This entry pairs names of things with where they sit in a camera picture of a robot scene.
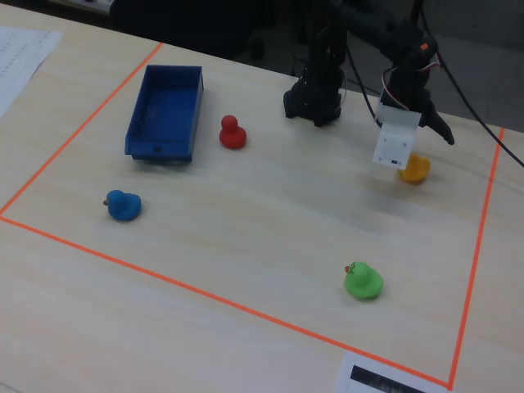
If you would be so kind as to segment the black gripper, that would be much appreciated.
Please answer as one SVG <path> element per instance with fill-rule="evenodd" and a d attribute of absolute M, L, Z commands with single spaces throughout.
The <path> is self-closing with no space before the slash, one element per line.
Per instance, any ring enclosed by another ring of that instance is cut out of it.
<path fill-rule="evenodd" d="M 422 68 L 427 67 L 430 62 L 430 57 L 418 52 L 409 52 L 399 59 L 386 85 L 385 104 L 421 113 L 421 127 L 429 127 L 449 145 L 454 145 L 451 128 L 437 112 L 431 94 L 426 89 L 430 71 Z"/>

